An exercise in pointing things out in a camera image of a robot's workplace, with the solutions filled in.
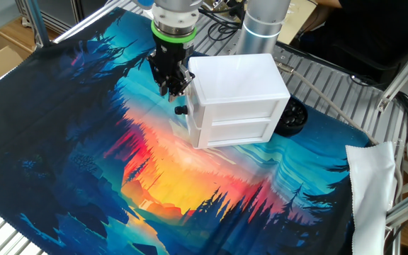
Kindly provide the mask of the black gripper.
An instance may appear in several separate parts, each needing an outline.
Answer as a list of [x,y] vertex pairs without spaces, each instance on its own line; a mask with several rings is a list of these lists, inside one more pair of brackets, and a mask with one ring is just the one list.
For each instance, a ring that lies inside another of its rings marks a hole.
[[193,54],[194,42],[174,43],[155,38],[155,49],[147,56],[160,96],[169,91],[168,101],[172,103],[184,94],[195,74],[184,65]]

